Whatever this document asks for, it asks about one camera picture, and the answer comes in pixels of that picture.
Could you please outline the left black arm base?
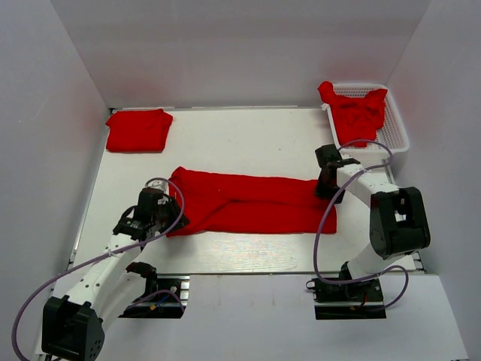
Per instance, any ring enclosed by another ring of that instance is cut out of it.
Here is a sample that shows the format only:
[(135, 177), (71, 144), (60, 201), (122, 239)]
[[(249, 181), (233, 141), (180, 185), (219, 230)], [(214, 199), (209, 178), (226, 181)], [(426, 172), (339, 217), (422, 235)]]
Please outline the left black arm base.
[(161, 275), (145, 262), (133, 262), (126, 271), (141, 277), (144, 292), (120, 318), (180, 319), (183, 316), (189, 298), (190, 276)]

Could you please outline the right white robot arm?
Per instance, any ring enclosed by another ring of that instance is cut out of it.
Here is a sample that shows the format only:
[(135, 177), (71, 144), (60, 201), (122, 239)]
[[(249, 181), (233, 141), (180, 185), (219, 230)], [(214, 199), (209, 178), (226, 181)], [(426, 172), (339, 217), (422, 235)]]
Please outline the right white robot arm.
[[(373, 144), (387, 152), (385, 161), (363, 166), (354, 158), (344, 159), (335, 144), (315, 150), (321, 168), (315, 195), (329, 203), (320, 220), (313, 246), (313, 267), (317, 278), (330, 285), (339, 285), (347, 299), (358, 299), (367, 289), (366, 281), (397, 268), (395, 262), (406, 255), (427, 248), (431, 235), (422, 194), (415, 187), (401, 188), (382, 182), (372, 171), (390, 165), (392, 151), (384, 144)], [(318, 268), (318, 248), (322, 229), (332, 208), (344, 193), (362, 201), (370, 211), (369, 244), (356, 257), (345, 263), (347, 276), (337, 280), (324, 278)]]

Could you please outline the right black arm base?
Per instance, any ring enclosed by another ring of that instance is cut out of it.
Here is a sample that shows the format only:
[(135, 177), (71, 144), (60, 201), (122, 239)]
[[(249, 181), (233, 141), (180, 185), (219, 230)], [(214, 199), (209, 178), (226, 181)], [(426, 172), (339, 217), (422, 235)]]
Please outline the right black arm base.
[(317, 320), (386, 319), (383, 291), (378, 279), (332, 285), (313, 278), (306, 283), (306, 289), (313, 293)]

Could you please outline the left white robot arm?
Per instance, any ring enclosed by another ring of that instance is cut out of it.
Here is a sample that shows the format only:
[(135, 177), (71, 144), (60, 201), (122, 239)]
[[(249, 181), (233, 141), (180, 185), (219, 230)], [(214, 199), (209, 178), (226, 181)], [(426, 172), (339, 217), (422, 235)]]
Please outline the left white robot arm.
[(145, 187), (127, 208), (101, 255), (64, 295), (43, 309), (41, 349), (64, 360), (95, 360), (111, 324), (136, 302), (159, 294), (156, 268), (138, 257), (145, 246), (189, 223), (164, 190)]

